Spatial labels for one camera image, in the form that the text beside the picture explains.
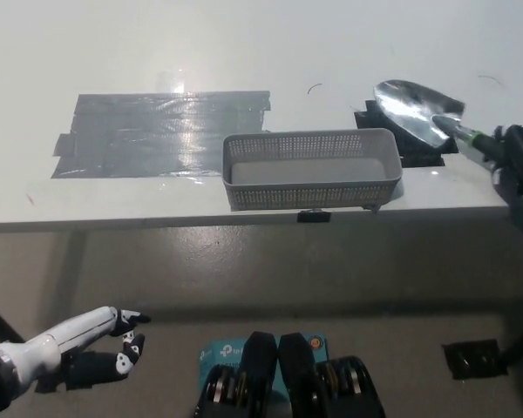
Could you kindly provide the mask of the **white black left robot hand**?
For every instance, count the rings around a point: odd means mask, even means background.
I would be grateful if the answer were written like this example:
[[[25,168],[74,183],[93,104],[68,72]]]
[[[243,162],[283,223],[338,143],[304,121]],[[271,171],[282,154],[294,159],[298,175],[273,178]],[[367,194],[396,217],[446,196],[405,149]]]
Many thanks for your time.
[[[71,388],[122,381],[143,354],[145,335],[135,328],[150,321],[135,310],[103,306],[25,342],[1,342],[0,386],[16,399],[35,381]]]

